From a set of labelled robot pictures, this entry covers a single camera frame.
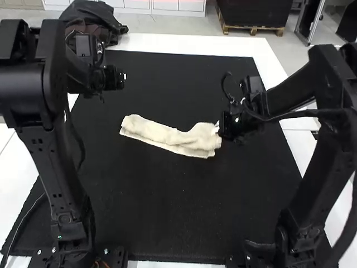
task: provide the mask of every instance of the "black box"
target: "black box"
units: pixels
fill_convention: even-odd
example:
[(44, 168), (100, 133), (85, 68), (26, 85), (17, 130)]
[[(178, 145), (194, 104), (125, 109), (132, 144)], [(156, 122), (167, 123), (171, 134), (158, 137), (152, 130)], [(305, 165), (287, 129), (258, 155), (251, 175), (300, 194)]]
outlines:
[(293, 0), (217, 0), (226, 25), (285, 27)]

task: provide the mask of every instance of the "black bag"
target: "black bag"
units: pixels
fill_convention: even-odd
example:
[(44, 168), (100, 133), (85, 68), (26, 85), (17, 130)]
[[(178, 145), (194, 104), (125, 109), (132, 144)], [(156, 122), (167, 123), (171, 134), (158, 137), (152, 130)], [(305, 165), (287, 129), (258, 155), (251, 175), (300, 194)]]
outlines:
[(105, 2), (75, 0), (61, 14), (60, 20), (66, 23), (66, 36), (74, 31), (93, 34), (105, 46), (118, 44), (118, 36), (129, 31), (113, 16), (114, 8)]

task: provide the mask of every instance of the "cloth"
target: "cloth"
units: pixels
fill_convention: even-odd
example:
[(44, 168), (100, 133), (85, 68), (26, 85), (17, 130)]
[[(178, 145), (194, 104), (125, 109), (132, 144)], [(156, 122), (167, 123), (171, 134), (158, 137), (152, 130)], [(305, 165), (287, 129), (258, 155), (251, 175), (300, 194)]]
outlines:
[(182, 132), (137, 114), (124, 117), (120, 134), (176, 154), (205, 159), (214, 156), (214, 150), (222, 143), (212, 123), (200, 122), (188, 132)]
[(128, 26), (114, 17), (114, 8), (103, 1), (75, 0), (59, 19), (66, 24), (66, 40), (70, 47), (75, 43), (74, 38), (68, 39), (73, 31), (93, 34), (104, 42), (105, 47), (117, 45), (119, 36), (129, 31)]

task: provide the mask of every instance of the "wooden pallet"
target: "wooden pallet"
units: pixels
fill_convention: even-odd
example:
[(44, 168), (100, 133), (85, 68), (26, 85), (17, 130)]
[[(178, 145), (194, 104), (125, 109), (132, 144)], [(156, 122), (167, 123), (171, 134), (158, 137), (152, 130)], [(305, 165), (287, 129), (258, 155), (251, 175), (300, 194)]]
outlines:
[(227, 25), (224, 22), (221, 10), (218, 5), (216, 5), (216, 10), (218, 14), (218, 19), (222, 27), (223, 34), (227, 35), (229, 33), (229, 29), (249, 29), (250, 35), (254, 36), (257, 34), (258, 30), (273, 30), (275, 34), (279, 37), (282, 37), (284, 34), (285, 27), (265, 27), (265, 26), (238, 26), (238, 25)]

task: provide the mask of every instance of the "cream towel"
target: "cream towel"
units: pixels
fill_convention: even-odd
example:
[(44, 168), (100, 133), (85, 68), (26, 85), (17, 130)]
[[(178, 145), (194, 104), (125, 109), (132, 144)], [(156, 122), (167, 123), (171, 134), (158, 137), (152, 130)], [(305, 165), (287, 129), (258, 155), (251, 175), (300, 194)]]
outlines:
[(214, 150), (222, 143), (212, 123), (197, 123), (188, 132), (182, 132), (137, 114), (124, 117), (120, 134), (176, 154), (200, 158), (214, 156)]

